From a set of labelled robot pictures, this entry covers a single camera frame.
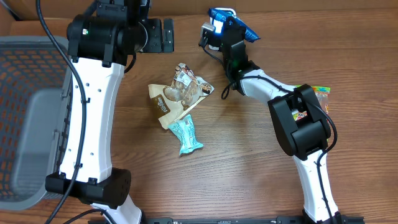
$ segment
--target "brown snack package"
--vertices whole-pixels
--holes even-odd
[[[150,84],[148,88],[155,115],[164,129],[183,118],[214,91],[204,79],[195,77],[184,63],[176,66],[172,86]]]

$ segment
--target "white label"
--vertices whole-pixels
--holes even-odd
[[[192,148],[189,130],[183,126],[183,123],[180,123],[178,125],[180,125],[181,130],[182,130],[181,134],[182,134],[182,139],[184,139],[183,142],[185,143],[185,147],[187,147],[187,149]]]
[[[180,72],[180,75],[177,77],[178,82],[184,83],[185,86],[189,86],[191,84],[192,79],[183,71]]]
[[[163,100],[160,97],[157,100],[158,100],[157,104],[160,106],[160,108],[162,108],[162,111],[164,113],[167,113],[167,108],[164,106]]]

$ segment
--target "light blue snack bar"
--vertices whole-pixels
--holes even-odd
[[[193,125],[190,114],[184,117],[184,119],[170,124],[169,129],[172,130],[181,142],[180,156],[203,147],[203,144],[198,142],[195,137],[195,126]]]

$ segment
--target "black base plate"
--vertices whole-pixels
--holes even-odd
[[[343,217],[344,224],[365,224],[363,217]],[[107,222],[89,222],[89,224],[107,224]],[[191,219],[173,220],[171,218],[148,218],[145,224],[306,224],[303,217],[277,217],[269,219]]]

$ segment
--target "black mounting bracket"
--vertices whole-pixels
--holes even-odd
[[[288,220],[291,217],[283,217],[284,219],[287,218],[286,220],[283,220],[283,222],[281,222],[281,224],[283,223],[292,223],[291,221],[288,222]],[[345,215],[340,214],[340,212],[336,212],[335,216],[332,217],[333,222],[331,221],[331,219],[327,219],[325,221],[317,221],[314,222],[303,210],[303,216],[300,217],[300,219],[302,220],[303,224],[365,224],[365,222],[363,221],[363,217],[347,217]]]
[[[174,21],[164,19],[143,19],[141,24],[146,28],[148,41],[142,53],[172,53],[174,51]]]
[[[207,44],[218,47],[223,53],[223,66],[227,79],[233,85],[233,90],[237,90],[244,95],[238,80],[246,73],[260,69],[253,61],[249,61],[246,54],[244,37],[246,28],[239,25],[233,17],[228,17],[224,23],[223,35],[215,33],[215,26],[204,23],[201,27],[201,39],[199,46],[205,48]]]
[[[70,180],[65,178],[65,174],[58,174],[58,172],[45,178],[45,189],[48,192],[63,195],[69,184]],[[90,179],[89,182],[75,181],[69,196],[78,198],[87,205],[100,203],[116,209],[126,201],[130,185],[130,171],[112,168],[111,175],[100,183],[97,183],[96,179]]]
[[[289,156],[305,161],[307,156],[328,147],[331,132],[325,115],[314,108],[320,104],[312,87],[304,84],[293,93],[268,101],[276,138]],[[292,112],[307,112],[307,116],[295,121]]]

